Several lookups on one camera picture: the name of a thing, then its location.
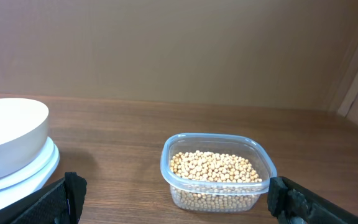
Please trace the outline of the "yellow soybeans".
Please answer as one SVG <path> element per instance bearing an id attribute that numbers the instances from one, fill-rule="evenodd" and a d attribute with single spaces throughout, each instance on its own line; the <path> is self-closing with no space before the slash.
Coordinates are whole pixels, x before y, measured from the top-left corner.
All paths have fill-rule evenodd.
<path id="1" fill-rule="evenodd" d="M 184 180 L 213 184 L 254 184 L 262 181 L 248 159 L 235 154 L 179 152 L 170 160 L 170 170 Z M 190 190 L 171 186 L 174 203 L 185 210 L 202 212 L 244 212 L 256 203 L 258 195 L 244 195 L 239 187 L 202 187 Z"/>

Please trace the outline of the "white digital kitchen scale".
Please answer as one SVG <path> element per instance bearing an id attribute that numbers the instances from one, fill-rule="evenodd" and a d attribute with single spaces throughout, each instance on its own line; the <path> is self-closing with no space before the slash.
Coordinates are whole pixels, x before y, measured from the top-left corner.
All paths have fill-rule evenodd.
<path id="1" fill-rule="evenodd" d="M 47 138 L 38 156 L 25 167 L 0 178 L 0 210 L 40 190 L 60 160 L 58 147 Z"/>

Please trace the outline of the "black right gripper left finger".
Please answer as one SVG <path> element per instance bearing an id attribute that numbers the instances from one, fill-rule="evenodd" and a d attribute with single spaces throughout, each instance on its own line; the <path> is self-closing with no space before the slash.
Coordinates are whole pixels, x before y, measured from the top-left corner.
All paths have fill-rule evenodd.
<path id="1" fill-rule="evenodd" d="M 78 224 L 87 181 L 76 172 L 0 210 L 0 224 Z"/>

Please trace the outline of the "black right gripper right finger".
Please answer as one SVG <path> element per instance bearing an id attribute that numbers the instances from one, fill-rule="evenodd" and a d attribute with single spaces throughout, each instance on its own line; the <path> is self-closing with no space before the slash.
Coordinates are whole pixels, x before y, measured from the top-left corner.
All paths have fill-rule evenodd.
<path id="1" fill-rule="evenodd" d="M 270 179 L 267 206 L 279 223 L 358 223 L 358 216 L 286 177 Z"/>

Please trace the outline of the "clear plastic container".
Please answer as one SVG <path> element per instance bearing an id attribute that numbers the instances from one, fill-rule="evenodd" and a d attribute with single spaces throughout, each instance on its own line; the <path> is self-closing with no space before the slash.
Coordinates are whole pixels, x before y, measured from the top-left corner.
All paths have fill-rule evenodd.
<path id="1" fill-rule="evenodd" d="M 160 170 L 176 206 L 199 212 L 245 212 L 269 190 L 277 170 L 252 139 L 181 133 L 166 140 Z"/>

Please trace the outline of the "white round bowl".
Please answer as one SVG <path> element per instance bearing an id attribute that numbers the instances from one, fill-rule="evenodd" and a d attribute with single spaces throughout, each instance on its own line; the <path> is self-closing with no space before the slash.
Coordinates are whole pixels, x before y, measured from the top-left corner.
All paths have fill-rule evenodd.
<path id="1" fill-rule="evenodd" d="M 32 162 L 47 141 L 48 107 L 27 98 L 0 98 L 0 178 Z"/>

